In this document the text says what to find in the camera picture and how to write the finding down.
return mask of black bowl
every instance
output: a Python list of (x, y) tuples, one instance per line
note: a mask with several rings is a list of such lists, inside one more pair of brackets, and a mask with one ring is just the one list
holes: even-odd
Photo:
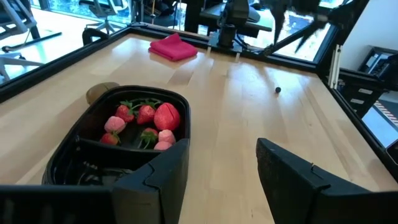
[[(106, 120), (120, 101), (153, 98), (174, 105), (180, 126), (177, 142), (166, 151), (140, 149), (140, 135), (148, 125), (128, 123), (119, 134), (121, 144), (100, 142)], [(120, 86), (104, 93), (71, 128), (49, 163), (46, 185), (101, 186), (109, 189), (118, 223), (178, 223), (187, 183), (190, 108), (171, 91), (144, 86)]]

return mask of wooden table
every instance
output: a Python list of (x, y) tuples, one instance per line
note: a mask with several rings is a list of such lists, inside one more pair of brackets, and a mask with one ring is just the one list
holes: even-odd
[[(180, 223), (272, 223), (257, 174), (264, 137), (369, 190), (398, 185), (315, 74), (205, 51), (169, 62), (129, 35), (0, 105), (0, 183), (40, 184), (44, 167), (101, 82), (182, 94), (192, 110)], [(282, 92), (274, 94), (275, 87)]]

